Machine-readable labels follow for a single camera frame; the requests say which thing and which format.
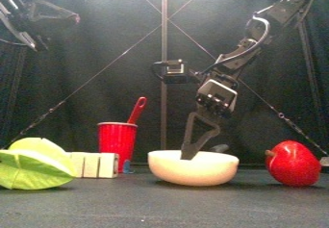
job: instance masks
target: white bowl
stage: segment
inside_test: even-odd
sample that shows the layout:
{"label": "white bowl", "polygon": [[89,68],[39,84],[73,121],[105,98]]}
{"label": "white bowl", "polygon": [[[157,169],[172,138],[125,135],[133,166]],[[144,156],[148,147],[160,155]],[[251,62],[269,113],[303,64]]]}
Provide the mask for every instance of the white bowl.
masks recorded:
{"label": "white bowl", "polygon": [[149,168],[162,180],[187,186],[216,186],[233,179],[240,159],[236,156],[199,152],[192,160],[181,160],[180,150],[149,152]]}

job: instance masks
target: white block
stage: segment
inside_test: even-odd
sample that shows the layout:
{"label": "white block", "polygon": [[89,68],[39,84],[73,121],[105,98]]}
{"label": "white block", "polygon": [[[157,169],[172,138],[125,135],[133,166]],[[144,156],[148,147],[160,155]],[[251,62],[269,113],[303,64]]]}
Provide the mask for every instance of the white block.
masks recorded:
{"label": "white block", "polygon": [[84,177],[85,154],[86,153],[84,153],[84,152],[73,152],[70,154],[73,163],[74,163],[74,165],[77,167],[77,172],[78,172],[77,177],[78,178]]}
{"label": "white block", "polygon": [[100,158],[98,153],[85,154],[84,178],[98,178]]}
{"label": "white block", "polygon": [[116,178],[118,176],[118,154],[102,153],[100,159],[100,178]]}

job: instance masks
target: red plastic cup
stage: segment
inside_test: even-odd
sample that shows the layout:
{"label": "red plastic cup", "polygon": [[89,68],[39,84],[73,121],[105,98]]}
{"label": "red plastic cup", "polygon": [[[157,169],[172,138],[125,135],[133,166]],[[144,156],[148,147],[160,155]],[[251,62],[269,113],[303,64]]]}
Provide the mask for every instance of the red plastic cup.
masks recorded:
{"label": "red plastic cup", "polygon": [[138,125],[120,122],[104,122],[100,128],[100,152],[118,154],[118,172],[132,162]]}

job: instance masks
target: red spoon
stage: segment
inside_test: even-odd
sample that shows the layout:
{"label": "red spoon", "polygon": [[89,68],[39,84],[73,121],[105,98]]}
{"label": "red spoon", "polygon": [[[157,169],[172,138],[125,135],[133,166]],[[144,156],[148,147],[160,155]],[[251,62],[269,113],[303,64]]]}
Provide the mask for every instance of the red spoon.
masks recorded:
{"label": "red spoon", "polygon": [[137,102],[136,108],[133,110],[133,113],[132,113],[129,121],[128,121],[129,124],[137,124],[137,121],[140,119],[140,115],[145,109],[146,104],[148,104],[148,99],[145,97],[140,97],[140,100]]}

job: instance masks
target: wire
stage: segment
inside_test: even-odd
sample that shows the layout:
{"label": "wire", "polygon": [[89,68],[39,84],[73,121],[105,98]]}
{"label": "wire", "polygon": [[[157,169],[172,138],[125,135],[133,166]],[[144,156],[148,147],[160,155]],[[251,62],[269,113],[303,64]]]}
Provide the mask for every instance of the wire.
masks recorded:
{"label": "wire", "polygon": [[160,67],[160,64],[154,63],[152,66],[150,66],[150,71],[153,73],[153,75],[161,80],[164,81],[164,77],[158,74],[158,72],[156,71],[156,68]]}
{"label": "wire", "polygon": [[328,152],[322,148],[322,146],[315,142],[315,140],[306,134],[303,129],[299,127],[299,125],[284,115],[283,112],[280,112],[276,107],[271,104],[268,100],[253,90],[253,88],[244,82],[244,80],[240,78],[240,82],[245,85],[245,87],[249,89],[249,91],[256,95],[256,97],[263,101],[263,103],[275,111],[275,113],[279,115],[279,118],[284,120],[284,122],[291,126],[291,128],[310,141],[310,143],[318,147],[318,149],[322,151],[322,153],[328,157]]}
{"label": "wire", "polygon": [[310,13],[310,11],[311,11],[312,5],[314,5],[314,0],[311,0],[310,4],[308,4],[308,6],[307,6],[306,11],[304,11],[304,13],[303,13],[302,17],[299,18],[299,21],[298,21],[296,27],[298,27],[298,26],[300,25],[300,23],[304,21],[304,19],[306,19],[306,17],[307,17],[307,15],[308,15],[308,13]]}
{"label": "wire", "polygon": [[128,48],[128,50],[100,70],[100,72],[77,88],[77,90],[53,107],[49,109],[49,111],[41,115],[35,120],[34,122],[27,126],[26,129],[23,129],[19,134],[17,135],[17,137],[11,140],[11,142],[5,146],[2,147],[0,149],[6,149],[11,146],[11,144],[23,136],[26,135],[26,133],[33,129],[35,128],[43,121],[45,119],[49,117],[50,114],[53,114],[57,109],[68,102],[68,100],[72,98],[72,96],[74,96],[90,83],[92,81],[94,81],[94,79],[108,70],[108,68],[110,66],[113,66],[117,61],[130,52],[130,50],[133,48],[136,48],[140,43],[142,41],[146,40],[146,38],[158,30],[158,28],[161,27],[161,25],[154,28],[132,46],[130,48]]}
{"label": "wire", "polygon": [[[162,11],[156,7],[156,5],[149,1],[149,4],[156,8],[156,10],[162,13]],[[211,53],[211,51],[208,51],[208,49],[201,45],[201,43],[199,43],[199,41],[189,35],[189,33],[179,26],[179,24],[176,24],[176,22],[172,20],[172,18],[179,14],[179,12],[187,8],[187,6],[193,2],[195,0],[189,0],[181,7],[180,9],[169,16],[168,20],[169,22],[179,28],[179,30],[187,35],[187,37],[196,43],[196,45],[204,50],[205,53],[209,54],[209,56],[216,60],[215,55]]]}
{"label": "wire", "polygon": [[25,43],[13,42],[13,41],[5,40],[5,39],[2,39],[2,38],[0,38],[0,41],[5,42],[5,43],[7,43],[7,44],[11,44],[11,45],[26,46]]}
{"label": "wire", "polygon": [[224,65],[225,63],[236,61],[237,59],[240,59],[241,57],[248,55],[251,52],[253,52],[261,46],[261,44],[264,43],[264,41],[265,41],[265,39],[267,39],[267,37],[268,37],[268,35],[271,33],[272,26],[271,26],[271,22],[265,18],[253,16],[253,19],[259,20],[260,22],[263,22],[265,24],[265,32],[264,32],[264,35],[263,35],[261,39],[257,41],[257,43],[244,53],[241,53],[241,54],[239,54],[239,55],[223,60],[221,62],[216,62],[211,67],[208,67],[207,70],[204,70],[201,72],[203,74],[209,73],[220,65]]}

